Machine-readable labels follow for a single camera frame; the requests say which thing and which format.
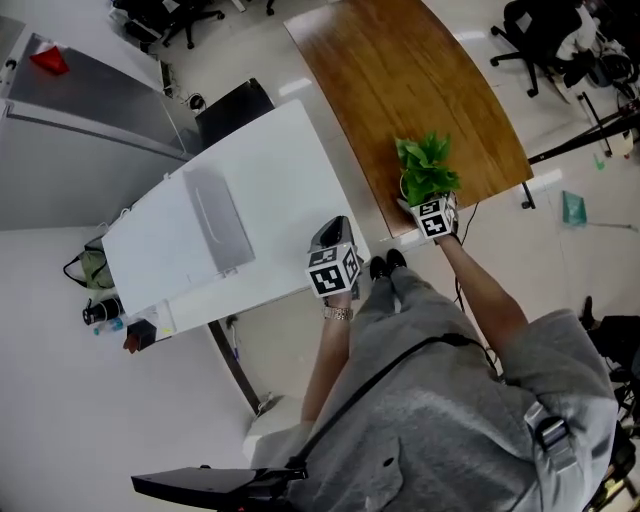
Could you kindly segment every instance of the cable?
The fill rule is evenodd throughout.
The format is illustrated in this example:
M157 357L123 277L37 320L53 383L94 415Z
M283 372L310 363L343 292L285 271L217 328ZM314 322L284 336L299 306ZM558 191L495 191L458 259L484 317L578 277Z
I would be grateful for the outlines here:
M464 241L467 239L467 235L469 234L469 226L471 226L471 221L476 216L476 212L478 211L478 206L480 206L480 203L476 203L475 207L473 208L473 213L469 218L469 222L467 222L467 225L464 228L464 235L462 236L462 240L460 241L460 246L463 246ZM460 288L460 282L458 281L457 276L455 279L455 289L456 289L456 300L454 300L453 303L455 304L456 302L458 302L460 304L460 309L462 310L462 312L466 313L464 308L464 301L462 300L462 290Z

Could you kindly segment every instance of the gray shirt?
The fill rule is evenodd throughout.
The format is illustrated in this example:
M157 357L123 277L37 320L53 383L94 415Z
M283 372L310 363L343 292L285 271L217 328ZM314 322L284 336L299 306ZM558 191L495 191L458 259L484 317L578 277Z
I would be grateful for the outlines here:
M423 339L478 339L448 299L430 290L423 302L354 326L349 362L318 421L261 439L252 466L283 466L361 384ZM617 403L601 358L576 316L558 311L520 332L501 363L506 384L478 346L427 345L327 433L289 500L323 512L581 510L605 474L615 432ZM573 482L535 441L544 416L567 422Z

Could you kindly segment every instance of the black shoe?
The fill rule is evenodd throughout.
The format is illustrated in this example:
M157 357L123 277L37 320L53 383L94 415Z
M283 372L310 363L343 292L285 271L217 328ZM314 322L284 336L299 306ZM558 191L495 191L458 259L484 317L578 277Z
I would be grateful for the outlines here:
M580 323L587 331L593 327L596 319L593 318L593 299L589 295L584 301L584 308L582 309L582 316L580 317Z
M407 262L404 256L397 249L391 249L387 253L387 267L389 267L389 273L393 272L398 267L406 267Z
M387 268L387 264L380 256L376 256L371 260L369 273L371 274L371 279L374 281L381 277L389 277L389 269Z

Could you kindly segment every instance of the wristwatch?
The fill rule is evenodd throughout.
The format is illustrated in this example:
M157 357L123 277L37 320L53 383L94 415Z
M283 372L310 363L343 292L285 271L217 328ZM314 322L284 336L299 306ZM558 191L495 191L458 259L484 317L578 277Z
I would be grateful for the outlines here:
M332 308L325 306L322 312L327 320L346 320L349 322L353 319L353 309L351 308Z

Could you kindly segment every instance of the sneaker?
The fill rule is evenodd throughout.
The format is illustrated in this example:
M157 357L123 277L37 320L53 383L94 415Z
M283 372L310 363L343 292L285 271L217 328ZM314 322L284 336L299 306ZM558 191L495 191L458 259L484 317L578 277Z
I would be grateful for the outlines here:
M387 263L380 256L376 256L371 260L371 265L369 266L369 274L371 275L371 279L373 281L375 281L376 279L380 279L381 277L389 277L389 269L387 268Z
M397 249L391 249L387 253L387 267L389 267L389 273L393 272L398 267L406 267L407 262L404 256Z

